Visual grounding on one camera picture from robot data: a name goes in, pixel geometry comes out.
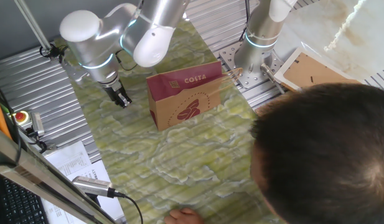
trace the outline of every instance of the metal pole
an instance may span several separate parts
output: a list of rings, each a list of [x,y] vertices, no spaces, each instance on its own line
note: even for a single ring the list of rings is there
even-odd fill
[[[24,2],[24,0],[15,0],[15,3],[17,5],[17,7],[20,9],[20,11],[22,12],[27,23],[29,23],[32,31],[34,32],[34,34],[37,37],[38,41],[40,42],[41,46],[47,51],[51,50],[51,46],[50,46],[49,41],[45,37],[40,26],[38,26],[37,21],[35,21],[34,16],[30,12],[29,7]]]

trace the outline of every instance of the costa logo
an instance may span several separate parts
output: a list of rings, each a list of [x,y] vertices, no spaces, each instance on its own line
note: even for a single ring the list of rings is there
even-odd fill
[[[199,75],[199,76],[196,76],[196,77],[185,78],[185,83],[193,83],[193,82],[197,82],[197,81],[200,81],[200,80],[204,80],[206,78],[207,77],[205,75]]]

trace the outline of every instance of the red paper bag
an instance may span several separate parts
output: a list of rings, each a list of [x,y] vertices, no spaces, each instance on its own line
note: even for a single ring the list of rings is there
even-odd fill
[[[150,112],[159,131],[221,103],[221,62],[208,63],[147,78]]]

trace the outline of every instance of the metal bracket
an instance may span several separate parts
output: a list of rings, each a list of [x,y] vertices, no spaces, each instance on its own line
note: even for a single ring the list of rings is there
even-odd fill
[[[221,59],[225,62],[225,65],[229,70],[233,70],[236,68],[235,66],[235,53],[241,46],[241,42],[237,42],[229,47],[225,47],[222,49],[219,53]],[[273,74],[276,74],[276,72],[283,66],[284,62],[279,59],[279,57],[276,55],[276,52],[272,50],[271,56],[272,63],[270,66],[271,71]],[[240,75],[240,78],[238,82],[240,85],[246,89],[253,88],[261,83],[267,82],[268,76],[264,74],[252,74],[248,71],[243,71],[243,73]]]

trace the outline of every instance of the human hand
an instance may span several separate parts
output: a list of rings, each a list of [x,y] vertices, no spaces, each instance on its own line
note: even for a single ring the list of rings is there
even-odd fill
[[[166,224],[204,224],[202,217],[190,208],[174,209],[165,217]]]

